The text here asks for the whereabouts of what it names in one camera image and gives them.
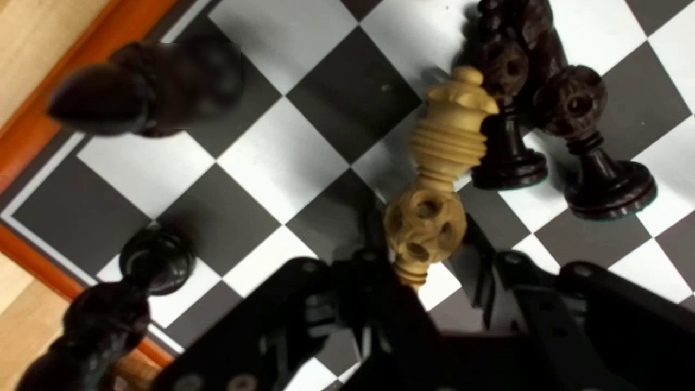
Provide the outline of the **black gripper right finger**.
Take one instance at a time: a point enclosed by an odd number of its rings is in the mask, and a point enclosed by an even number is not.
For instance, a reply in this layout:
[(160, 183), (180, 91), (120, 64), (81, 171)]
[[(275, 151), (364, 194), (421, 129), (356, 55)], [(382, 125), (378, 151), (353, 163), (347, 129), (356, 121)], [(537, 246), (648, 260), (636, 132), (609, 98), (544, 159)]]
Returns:
[(463, 286), (484, 324), (463, 344), (481, 391), (695, 391), (695, 312), (609, 269), (469, 252)]

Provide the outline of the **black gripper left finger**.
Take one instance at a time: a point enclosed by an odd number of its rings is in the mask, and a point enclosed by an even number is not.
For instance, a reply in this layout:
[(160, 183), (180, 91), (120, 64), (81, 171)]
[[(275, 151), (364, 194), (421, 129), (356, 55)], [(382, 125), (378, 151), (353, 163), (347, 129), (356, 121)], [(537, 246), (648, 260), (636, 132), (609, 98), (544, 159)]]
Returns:
[(385, 259), (293, 259), (167, 364), (151, 391), (280, 391), (338, 327), (372, 331), (342, 391), (434, 391), (438, 333)]

